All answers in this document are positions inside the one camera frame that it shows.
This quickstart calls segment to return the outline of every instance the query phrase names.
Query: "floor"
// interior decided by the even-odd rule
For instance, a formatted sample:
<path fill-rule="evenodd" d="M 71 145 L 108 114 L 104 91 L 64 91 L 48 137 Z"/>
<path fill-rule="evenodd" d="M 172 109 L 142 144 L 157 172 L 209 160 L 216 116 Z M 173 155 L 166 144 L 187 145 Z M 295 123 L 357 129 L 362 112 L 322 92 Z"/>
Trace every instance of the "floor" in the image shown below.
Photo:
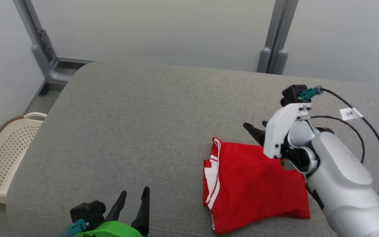
<path fill-rule="evenodd" d="M 71 66 L 69 63 L 66 63 L 60 64 L 60 66 L 56 67 L 54 70 L 64 74 L 74 75 L 79 68 L 80 66 Z M 41 112 L 47 114 L 51 110 L 58 96 L 61 94 L 65 85 L 66 84 L 63 83 L 50 84 L 48 93 L 37 96 L 26 113 Z M 6 236 L 13 236 L 13 233 L 7 222 L 6 206 L 0 204 L 0 237 Z"/>

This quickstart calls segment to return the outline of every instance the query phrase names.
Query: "gray metal frame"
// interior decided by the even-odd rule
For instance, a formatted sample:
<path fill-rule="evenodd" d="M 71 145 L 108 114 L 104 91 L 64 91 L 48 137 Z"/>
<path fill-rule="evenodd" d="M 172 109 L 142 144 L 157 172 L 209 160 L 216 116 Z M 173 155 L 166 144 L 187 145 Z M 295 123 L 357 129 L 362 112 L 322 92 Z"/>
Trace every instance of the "gray metal frame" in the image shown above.
<path fill-rule="evenodd" d="M 267 39 L 264 48 L 260 52 L 257 72 L 267 73 L 267 68 L 271 59 L 272 50 L 275 45 L 276 37 L 280 28 L 280 22 L 283 17 L 288 0 L 276 0 L 274 3 L 273 14 L 270 20 L 270 26 L 267 33 Z"/>
<path fill-rule="evenodd" d="M 40 25 L 31 0 L 13 0 L 32 40 L 32 52 L 47 82 L 68 82 L 71 76 L 54 71 L 59 62 L 46 31 Z"/>
<path fill-rule="evenodd" d="M 295 14 L 298 0 L 276 0 L 264 48 L 261 50 L 257 72 L 283 73 L 288 52 L 283 49 Z"/>
<path fill-rule="evenodd" d="M 288 37 L 289 29 L 295 15 L 298 0 L 288 0 L 284 9 L 283 17 L 280 22 L 280 28 L 276 36 L 276 42 L 273 46 L 271 58 L 267 68 L 267 73 L 283 74 L 283 69 L 286 64 L 289 53 L 283 49 Z"/>
<path fill-rule="evenodd" d="M 18 13 L 32 39 L 32 52 L 39 67 L 48 82 L 68 82 L 70 75 L 54 71 L 54 67 L 61 61 L 73 63 L 91 63 L 88 60 L 57 58 L 49 40 L 48 34 L 42 28 L 32 0 L 13 0 Z M 275 0 L 270 20 L 267 39 L 260 52 L 257 72 L 282 74 L 288 52 L 283 49 L 286 38 L 295 14 L 298 0 Z"/>

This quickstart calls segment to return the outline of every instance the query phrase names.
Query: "gray fabric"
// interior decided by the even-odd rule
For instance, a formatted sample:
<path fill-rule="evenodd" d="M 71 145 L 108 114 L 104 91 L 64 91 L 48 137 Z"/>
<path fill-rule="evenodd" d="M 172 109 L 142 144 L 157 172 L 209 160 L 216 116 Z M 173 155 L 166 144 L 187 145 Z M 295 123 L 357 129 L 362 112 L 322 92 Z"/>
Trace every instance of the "gray fabric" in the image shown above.
<path fill-rule="evenodd" d="M 212 236 L 202 206 L 203 160 L 212 137 L 256 144 L 242 127 L 261 127 L 279 109 L 291 84 L 322 85 L 339 93 L 379 132 L 379 89 L 340 81 L 169 65 L 90 63 L 75 74 L 53 106 L 8 193 L 7 215 L 22 237 L 57 236 L 71 223 L 69 209 L 100 200 L 107 209 L 127 190 L 120 221 L 130 224 L 144 186 L 151 189 L 150 234 Z M 339 117 L 346 106 L 329 94 L 313 99 L 312 115 Z M 379 188 L 379 145 L 361 120 L 365 167 Z M 358 137 L 328 119 L 361 156 Z M 311 219 L 269 218 L 229 236 L 335 236 L 310 197 Z"/>

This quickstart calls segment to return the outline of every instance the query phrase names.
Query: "red shirt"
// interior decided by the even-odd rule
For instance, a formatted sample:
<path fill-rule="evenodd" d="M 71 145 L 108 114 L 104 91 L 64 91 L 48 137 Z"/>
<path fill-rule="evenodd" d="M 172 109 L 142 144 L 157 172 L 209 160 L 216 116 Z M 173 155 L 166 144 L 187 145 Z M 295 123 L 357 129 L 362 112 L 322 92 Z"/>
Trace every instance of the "red shirt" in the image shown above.
<path fill-rule="evenodd" d="M 271 216 L 310 218 L 304 177 L 269 159 L 259 145 L 213 138 L 204 161 L 203 204 L 212 212 L 213 231 L 224 234 Z"/>

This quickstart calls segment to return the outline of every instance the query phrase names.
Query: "white wall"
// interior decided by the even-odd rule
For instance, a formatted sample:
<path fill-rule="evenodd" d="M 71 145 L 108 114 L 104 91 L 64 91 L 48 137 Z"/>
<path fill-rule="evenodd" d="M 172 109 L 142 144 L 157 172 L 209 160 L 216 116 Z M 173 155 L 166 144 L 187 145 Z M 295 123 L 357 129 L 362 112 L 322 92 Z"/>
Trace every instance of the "white wall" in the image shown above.
<path fill-rule="evenodd" d="M 299 0 L 284 75 L 379 84 L 379 0 Z"/>
<path fill-rule="evenodd" d="M 275 0 L 32 0 L 61 58 L 256 71 Z"/>
<path fill-rule="evenodd" d="M 0 126 L 24 113 L 44 77 L 12 0 L 0 0 Z"/>

